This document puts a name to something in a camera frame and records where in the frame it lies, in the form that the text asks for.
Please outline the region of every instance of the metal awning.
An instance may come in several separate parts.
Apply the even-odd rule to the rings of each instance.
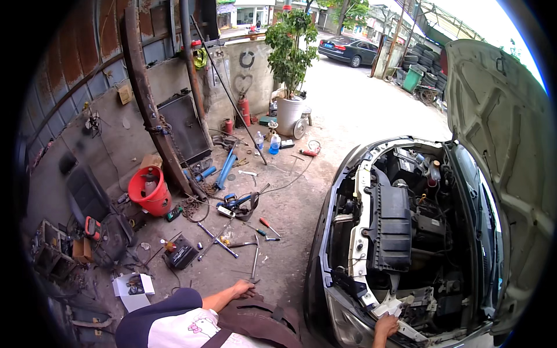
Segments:
[[[404,0],[395,1],[403,7]],[[415,20],[416,26],[433,41],[442,45],[446,44],[443,41],[448,42],[460,38],[486,42],[471,27],[442,8],[439,8],[433,2],[426,0],[421,0],[421,2],[420,0],[406,0],[406,2],[410,2],[410,6],[407,6],[407,13],[410,18]]]

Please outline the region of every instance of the hello kitty shirt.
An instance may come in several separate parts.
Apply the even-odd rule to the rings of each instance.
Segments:
[[[201,348],[220,330],[218,314],[202,306],[197,291],[180,288],[166,300],[124,316],[114,335],[116,345],[118,348]],[[222,347],[272,346],[233,333]]]
[[[201,308],[191,310],[185,314],[165,317],[153,322],[149,331],[149,348],[200,348],[220,328],[218,314],[213,310]],[[272,347],[240,334],[231,334],[222,345],[227,347]]]

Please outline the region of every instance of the car seat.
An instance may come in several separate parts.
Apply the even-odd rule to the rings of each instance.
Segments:
[[[73,157],[71,154],[63,156],[61,163],[71,161],[70,156]],[[111,203],[87,164],[79,164],[70,171],[66,186],[70,210],[79,226],[85,228],[87,216],[101,223],[100,240],[91,245],[93,259],[99,266],[111,267],[124,256],[126,247],[137,242],[126,216]]]

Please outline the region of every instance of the headlight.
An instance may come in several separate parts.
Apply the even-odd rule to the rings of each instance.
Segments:
[[[325,289],[325,296],[336,339],[346,347],[371,347],[374,331],[351,312],[354,307],[334,287]]]

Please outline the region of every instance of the open hood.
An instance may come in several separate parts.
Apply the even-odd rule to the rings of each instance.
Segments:
[[[503,283],[491,330],[500,335],[518,322],[551,247],[554,115],[545,91],[512,56],[475,40],[452,41],[446,50],[448,124],[486,177],[501,222]]]

